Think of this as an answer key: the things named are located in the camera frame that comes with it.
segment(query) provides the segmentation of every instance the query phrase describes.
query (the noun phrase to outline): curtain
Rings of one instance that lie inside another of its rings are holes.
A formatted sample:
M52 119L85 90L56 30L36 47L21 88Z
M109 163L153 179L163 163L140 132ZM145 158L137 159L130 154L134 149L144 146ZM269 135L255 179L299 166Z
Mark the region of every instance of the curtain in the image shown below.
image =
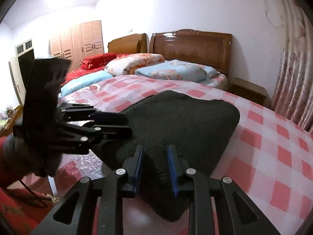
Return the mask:
M281 0L285 32L271 109L313 132L313 27L296 0Z

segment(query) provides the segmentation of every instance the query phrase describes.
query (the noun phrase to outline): headboard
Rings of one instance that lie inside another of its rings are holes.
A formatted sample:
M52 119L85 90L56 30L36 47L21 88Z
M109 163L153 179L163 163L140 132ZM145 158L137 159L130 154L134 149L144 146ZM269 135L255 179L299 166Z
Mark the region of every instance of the headboard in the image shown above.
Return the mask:
M147 35L131 34L108 43L109 52L115 54L148 53Z
M178 59L208 65L228 76L232 35L182 29L154 33L150 53L161 54L165 60Z

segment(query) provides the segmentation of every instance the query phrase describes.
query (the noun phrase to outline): silver screw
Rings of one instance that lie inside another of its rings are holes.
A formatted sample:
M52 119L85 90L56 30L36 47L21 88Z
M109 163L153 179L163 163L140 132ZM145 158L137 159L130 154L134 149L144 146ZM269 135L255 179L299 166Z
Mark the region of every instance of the silver screw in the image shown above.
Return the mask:
M80 179L80 182L81 182L81 183L88 183L88 182L89 182L89 178L88 178L88 177L82 177L82 178Z
M126 170L124 170L124 169L116 170L116 174L118 174L118 175L123 175L125 172L126 172Z
M231 183L233 180L230 177L223 177L224 183Z
M187 172L188 174L190 174L190 175L193 175L193 174L196 173L196 170L193 169L193 168L189 168L189 169L186 170L186 172Z

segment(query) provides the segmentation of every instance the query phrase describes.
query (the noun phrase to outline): wardrobe door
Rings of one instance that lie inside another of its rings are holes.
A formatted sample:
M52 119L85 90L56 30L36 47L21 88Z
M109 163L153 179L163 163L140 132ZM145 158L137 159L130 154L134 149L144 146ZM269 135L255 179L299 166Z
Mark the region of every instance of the wardrobe door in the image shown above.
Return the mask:
M71 28L60 29L60 36L63 58L73 61Z
M83 50L85 57L94 56L91 22L82 23L81 32L83 37Z
M52 56L57 57L57 58L63 58L60 31L57 31L50 36L50 50L51 50Z
M71 69L75 70L80 67L84 59L83 39L81 34L81 24L71 26L72 47L73 47L73 64Z
M91 21L91 29L92 29L92 39L94 43L94 54L103 54L103 39L102 39L102 28L101 28L101 20Z

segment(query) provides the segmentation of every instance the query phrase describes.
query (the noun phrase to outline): glove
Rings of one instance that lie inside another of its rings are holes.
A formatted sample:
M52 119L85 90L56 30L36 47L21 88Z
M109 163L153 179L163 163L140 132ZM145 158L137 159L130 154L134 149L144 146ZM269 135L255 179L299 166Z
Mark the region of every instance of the glove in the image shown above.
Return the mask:
M11 133L4 142L4 162L19 177L34 173L36 176L51 177L61 162L60 153L41 153L32 149L21 137Z

